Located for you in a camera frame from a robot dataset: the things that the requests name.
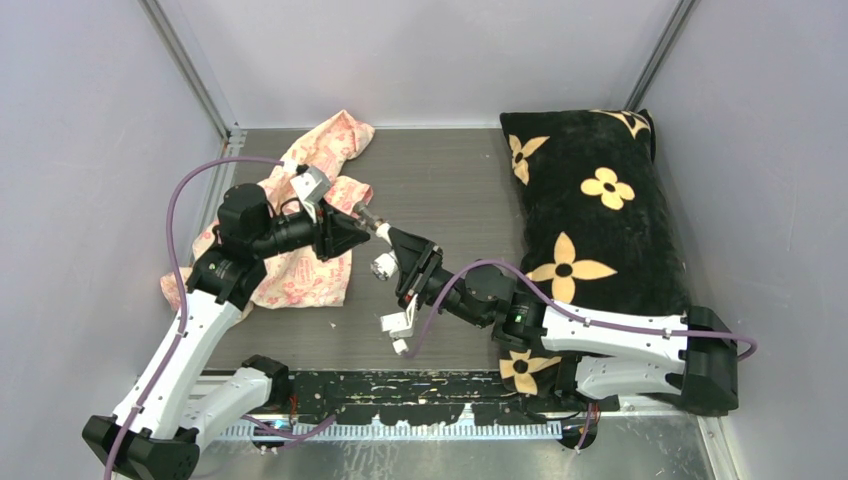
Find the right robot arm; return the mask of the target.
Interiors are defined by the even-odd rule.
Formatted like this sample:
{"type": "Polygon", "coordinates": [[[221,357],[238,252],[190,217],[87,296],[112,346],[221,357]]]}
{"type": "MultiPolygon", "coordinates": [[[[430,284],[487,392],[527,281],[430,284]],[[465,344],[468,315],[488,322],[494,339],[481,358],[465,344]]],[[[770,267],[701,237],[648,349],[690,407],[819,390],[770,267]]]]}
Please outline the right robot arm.
{"type": "Polygon", "coordinates": [[[397,354],[413,356],[416,314],[447,312],[479,328],[508,350],[507,379],[537,395],[535,373],[556,367],[555,396],[567,410],[616,395],[648,395],[702,416],[725,416],[739,406],[738,344],[718,315],[694,306],[683,314],[626,315],[546,297],[512,265],[474,262],[457,274],[442,266],[432,241],[384,224],[377,235],[391,247],[372,263],[374,275],[398,278],[401,312],[381,319],[397,354]]]}

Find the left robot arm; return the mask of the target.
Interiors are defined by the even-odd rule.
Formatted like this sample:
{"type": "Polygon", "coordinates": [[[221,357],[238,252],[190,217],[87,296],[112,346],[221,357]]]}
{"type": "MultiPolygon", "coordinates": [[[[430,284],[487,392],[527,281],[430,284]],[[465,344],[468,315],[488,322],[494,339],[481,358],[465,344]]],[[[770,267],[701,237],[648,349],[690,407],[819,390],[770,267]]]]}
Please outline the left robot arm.
{"type": "Polygon", "coordinates": [[[83,428],[107,477],[187,479],[202,452],[242,416],[259,407],[285,409],[292,397],[289,370],[261,355],[200,400],[189,396],[266,277],[266,259],[303,247],[320,260],[333,259],[370,238],[320,194],[309,194],[295,213],[274,215],[257,184],[228,190],[218,220],[217,239],[195,262],[186,297],[144,373],[111,415],[93,415],[83,428]]]}

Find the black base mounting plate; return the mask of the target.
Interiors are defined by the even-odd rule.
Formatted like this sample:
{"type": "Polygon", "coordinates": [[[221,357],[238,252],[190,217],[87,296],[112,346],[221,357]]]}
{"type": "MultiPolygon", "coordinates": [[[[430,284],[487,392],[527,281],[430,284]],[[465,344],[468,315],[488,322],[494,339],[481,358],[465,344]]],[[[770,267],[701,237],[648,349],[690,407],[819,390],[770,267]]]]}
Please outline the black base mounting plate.
{"type": "Polygon", "coordinates": [[[293,373],[291,384],[288,400],[275,400],[252,413],[293,414],[308,424],[335,415],[340,425],[377,419],[390,426],[429,426],[456,424],[469,409],[475,426],[494,426],[576,417],[587,408],[573,396],[513,392],[495,370],[302,370],[293,373]]]}

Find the white plastic water faucet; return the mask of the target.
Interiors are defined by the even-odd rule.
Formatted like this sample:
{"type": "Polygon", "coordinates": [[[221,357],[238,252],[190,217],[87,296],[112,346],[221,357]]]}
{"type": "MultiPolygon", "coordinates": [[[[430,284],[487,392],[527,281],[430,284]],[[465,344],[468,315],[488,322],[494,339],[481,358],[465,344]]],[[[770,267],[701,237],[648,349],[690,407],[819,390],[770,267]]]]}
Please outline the white plastic water faucet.
{"type": "Polygon", "coordinates": [[[385,241],[390,247],[389,251],[377,256],[370,265],[372,274],[381,281],[389,280],[400,269],[399,261],[389,236],[390,230],[391,225],[388,222],[382,222],[375,230],[375,235],[385,241]]]}

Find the pink printed cloth bag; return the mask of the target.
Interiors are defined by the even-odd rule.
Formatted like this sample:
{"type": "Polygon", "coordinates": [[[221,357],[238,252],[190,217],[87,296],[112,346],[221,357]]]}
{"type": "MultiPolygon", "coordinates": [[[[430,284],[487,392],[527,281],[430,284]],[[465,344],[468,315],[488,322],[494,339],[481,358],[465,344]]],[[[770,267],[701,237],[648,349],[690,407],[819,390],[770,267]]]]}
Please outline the pink printed cloth bag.
{"type": "MultiPolygon", "coordinates": [[[[296,213],[299,206],[292,186],[296,168],[313,166],[331,183],[324,199],[337,210],[351,214],[359,203],[373,196],[370,185],[341,173],[344,165],[359,157],[375,136],[371,125],[341,110],[300,136],[274,164],[271,173],[255,183],[266,197],[269,211],[296,213]]],[[[353,253],[322,261],[310,246],[282,253],[264,261],[266,276],[245,307],[264,309],[340,307],[346,297],[353,253]]]]}

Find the black flower pattern pillow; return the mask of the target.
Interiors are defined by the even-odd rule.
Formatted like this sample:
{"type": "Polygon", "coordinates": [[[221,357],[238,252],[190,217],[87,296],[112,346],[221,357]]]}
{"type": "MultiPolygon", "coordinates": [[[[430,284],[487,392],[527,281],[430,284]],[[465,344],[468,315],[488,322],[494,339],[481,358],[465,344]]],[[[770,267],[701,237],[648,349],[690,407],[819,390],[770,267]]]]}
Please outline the black flower pattern pillow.
{"type": "MultiPolygon", "coordinates": [[[[592,310],[667,316],[694,307],[645,111],[513,112],[500,117],[525,213],[520,267],[548,298],[592,310]]],[[[558,369],[534,375],[561,392],[558,369]]]]}

